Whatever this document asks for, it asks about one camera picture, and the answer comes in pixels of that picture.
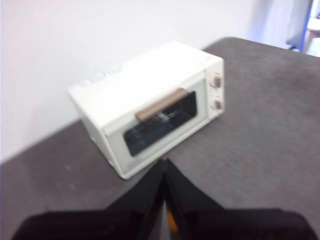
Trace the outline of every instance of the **gray table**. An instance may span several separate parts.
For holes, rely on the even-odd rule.
[[[165,157],[226,208],[297,211],[320,235],[320,59],[238,38],[206,51],[225,60],[226,111]],[[105,208],[147,170],[122,180],[75,122],[1,165],[1,239],[29,215]]]

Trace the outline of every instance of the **white toaster oven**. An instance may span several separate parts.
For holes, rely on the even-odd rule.
[[[91,139],[128,179],[222,114],[224,61],[170,42],[69,94]]]

